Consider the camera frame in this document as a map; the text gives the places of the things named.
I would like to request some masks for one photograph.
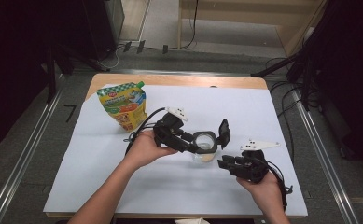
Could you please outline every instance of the table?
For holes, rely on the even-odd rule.
[[[197,20],[275,25],[287,56],[297,52],[310,27],[321,19],[326,0],[200,0]],[[179,0],[178,47],[182,19],[192,19],[194,0]]]
[[[115,217],[262,216],[251,195],[236,183],[234,176],[219,169],[216,164],[216,159],[220,159],[221,155],[240,156],[240,145],[248,137],[280,143],[280,147],[265,150],[266,159],[280,167],[287,186],[293,185],[294,192],[287,196],[287,215],[307,216],[298,179],[263,79],[98,74],[92,80],[87,100],[82,106],[70,145],[44,208],[49,217],[72,216],[123,158],[127,143],[121,140],[127,138],[128,134],[104,112],[95,91],[109,83],[141,80],[146,83],[143,90],[147,94],[148,114],[162,103],[184,105],[189,121],[185,123],[183,130],[190,133],[213,131],[217,134],[218,126],[225,117],[230,123],[231,140],[223,151],[217,152],[216,158],[211,162],[194,161],[192,154],[184,152],[160,158],[141,168],[125,189]],[[229,93],[232,97],[223,101],[223,93]],[[213,99],[221,103],[212,104]],[[241,110],[222,107],[224,102],[234,105],[239,100],[243,101],[239,106]],[[208,113],[208,108],[216,113]],[[246,116],[237,118],[240,112]],[[153,117],[153,120],[160,119],[163,115]]]

